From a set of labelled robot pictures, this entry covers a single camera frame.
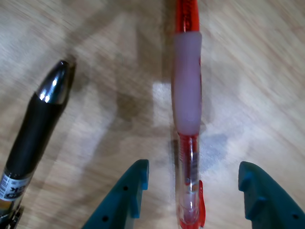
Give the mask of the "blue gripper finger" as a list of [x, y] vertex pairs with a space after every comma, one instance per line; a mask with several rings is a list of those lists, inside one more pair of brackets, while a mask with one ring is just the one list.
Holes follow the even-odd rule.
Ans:
[[303, 229], [305, 213], [262, 168], [243, 161], [238, 189], [244, 193], [245, 218], [253, 229]]
[[105, 196], [83, 228], [133, 229], [134, 221], [140, 217], [142, 192], [148, 189], [148, 184], [149, 160], [137, 160]]

